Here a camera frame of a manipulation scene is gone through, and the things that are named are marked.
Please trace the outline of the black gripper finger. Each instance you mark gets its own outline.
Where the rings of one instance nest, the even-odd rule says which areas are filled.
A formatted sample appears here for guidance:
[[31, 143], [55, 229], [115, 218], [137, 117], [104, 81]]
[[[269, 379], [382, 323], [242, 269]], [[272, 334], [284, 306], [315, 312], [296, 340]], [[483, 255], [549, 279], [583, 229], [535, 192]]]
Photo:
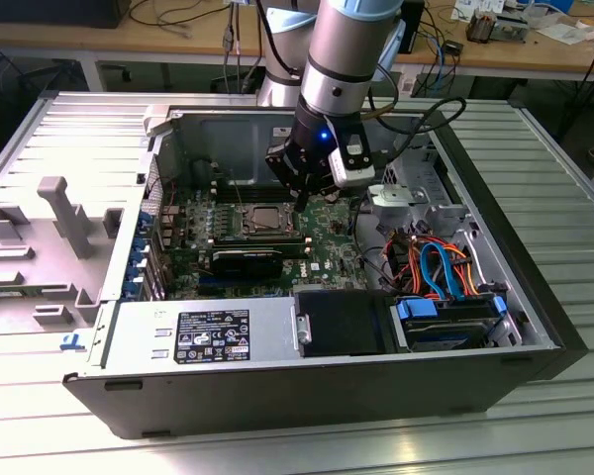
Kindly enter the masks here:
[[294, 210], [304, 212], [307, 206], [306, 175], [292, 168], [286, 161], [287, 157], [284, 144], [273, 145], [266, 151], [265, 162], [279, 182], [295, 199]]
[[316, 173], [306, 172], [302, 176], [303, 185], [301, 188], [301, 211], [304, 212], [307, 208], [308, 201], [311, 196], [328, 196], [336, 193], [337, 187], [333, 175], [328, 173], [320, 175]]

